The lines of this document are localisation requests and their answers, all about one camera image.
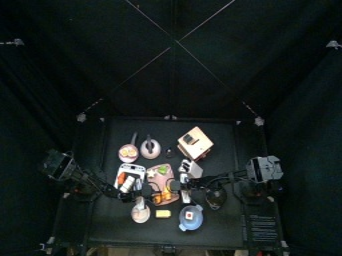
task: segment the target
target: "yellow sponge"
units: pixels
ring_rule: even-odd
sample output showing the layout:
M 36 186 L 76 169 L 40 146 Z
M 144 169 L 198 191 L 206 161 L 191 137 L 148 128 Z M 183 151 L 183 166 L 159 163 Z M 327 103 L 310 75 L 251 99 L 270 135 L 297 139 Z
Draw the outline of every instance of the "yellow sponge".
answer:
M 171 211 L 168 210 L 156 210 L 155 211 L 155 217 L 156 218 L 170 218 L 171 217 Z

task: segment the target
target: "green object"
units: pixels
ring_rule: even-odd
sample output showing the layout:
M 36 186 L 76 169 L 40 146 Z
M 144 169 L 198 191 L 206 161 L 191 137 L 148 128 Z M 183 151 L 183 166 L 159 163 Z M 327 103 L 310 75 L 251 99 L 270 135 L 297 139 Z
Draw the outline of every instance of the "green object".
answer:
M 166 175 L 166 172 L 167 172 L 167 167 L 164 165 L 162 165 L 159 168 L 158 168 L 158 172 L 163 175 Z

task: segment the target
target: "pan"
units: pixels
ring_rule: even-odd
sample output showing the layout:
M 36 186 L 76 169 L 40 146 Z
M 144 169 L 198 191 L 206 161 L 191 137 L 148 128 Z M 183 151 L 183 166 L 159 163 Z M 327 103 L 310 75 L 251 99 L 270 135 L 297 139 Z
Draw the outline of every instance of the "pan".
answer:
M 135 147 L 136 136 L 138 136 L 138 132 L 134 133 L 131 144 L 123 145 L 119 149 L 119 152 L 118 152 L 119 158 L 124 163 L 132 163 L 139 156 L 139 151 L 138 151 L 138 148 Z

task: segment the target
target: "black table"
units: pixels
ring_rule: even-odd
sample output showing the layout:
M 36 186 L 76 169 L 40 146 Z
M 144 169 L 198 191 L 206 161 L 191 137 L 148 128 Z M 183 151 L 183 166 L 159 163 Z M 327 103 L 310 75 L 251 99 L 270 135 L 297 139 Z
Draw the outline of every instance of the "black table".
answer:
M 104 118 L 88 120 L 79 125 L 74 147 L 75 159 L 82 168 L 94 171 L 112 184 L 122 164 L 118 150 L 122 145 L 130 143 L 136 131 L 138 148 L 147 134 L 151 134 L 163 149 L 156 159 L 147 160 L 139 157 L 134 164 L 147 169 L 168 163 L 178 179 L 178 168 L 184 159 L 176 148 L 178 138 L 195 126 L 214 142 L 211 152 L 198 162 L 203 168 L 203 176 L 223 172 L 238 173 L 245 170 L 250 158 L 267 155 L 263 130 L 254 124 L 254 120 L 237 122 Z M 168 147 L 175 152 L 172 158 L 166 158 L 164 150 Z M 234 185 L 227 184 L 225 188 L 229 197 L 218 211 L 210 209 L 203 191 L 192 192 L 194 201 L 203 207 L 204 221 L 198 230 L 187 232 L 178 227 L 179 212 L 184 207 L 182 199 L 164 206 L 147 203 L 151 208 L 151 218 L 146 223 L 138 224 L 131 218 L 134 203 L 123 203 L 106 196 L 100 196 L 91 203 L 75 202 L 71 197 L 62 198 L 54 230 L 55 245 L 56 247 L 74 245 L 84 248 L 83 252 L 88 247 L 99 246 L 249 248 L 255 252 L 263 248 L 281 252 L 282 230 L 277 203 L 266 201 L 262 206 L 246 205 L 234 195 Z M 171 218 L 155 219 L 152 215 L 156 209 L 170 210 Z M 266 233 L 273 234 L 271 238 L 267 238 Z

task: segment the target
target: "black backdrop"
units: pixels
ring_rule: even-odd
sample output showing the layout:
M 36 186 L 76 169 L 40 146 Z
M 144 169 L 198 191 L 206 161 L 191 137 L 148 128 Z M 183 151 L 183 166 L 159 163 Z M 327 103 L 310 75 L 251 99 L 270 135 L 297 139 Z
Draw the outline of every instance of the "black backdrop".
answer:
M 48 237 L 56 201 L 36 163 L 48 148 L 71 148 L 76 115 L 100 100 L 88 116 L 261 115 L 287 173 L 287 240 L 298 252 L 338 254 L 342 50 L 325 46 L 341 38 L 341 7 L 0 1 L 0 42 L 25 43 L 0 45 L 0 250 L 28 251 Z

